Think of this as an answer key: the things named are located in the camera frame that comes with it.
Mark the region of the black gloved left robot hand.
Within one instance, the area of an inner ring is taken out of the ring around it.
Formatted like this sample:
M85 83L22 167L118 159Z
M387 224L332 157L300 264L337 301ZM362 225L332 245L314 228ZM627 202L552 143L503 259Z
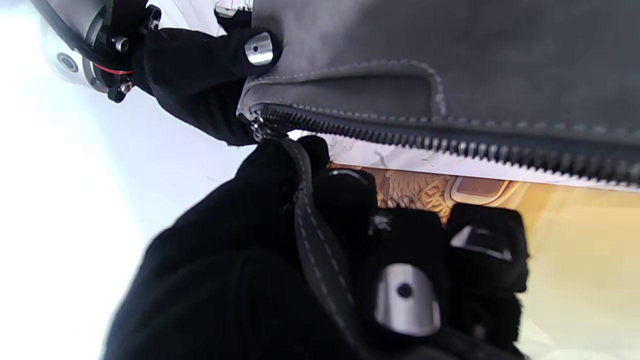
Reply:
M515 210L381 208L318 136L262 141L148 246L105 360L523 360Z

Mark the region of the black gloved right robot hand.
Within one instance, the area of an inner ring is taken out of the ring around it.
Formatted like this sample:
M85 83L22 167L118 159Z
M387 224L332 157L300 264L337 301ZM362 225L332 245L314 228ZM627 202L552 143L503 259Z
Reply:
M252 25L248 9L216 7L224 35L165 27L147 32L132 55L132 83L178 120L222 141L257 143L250 122L237 114L245 82L281 59L272 30Z

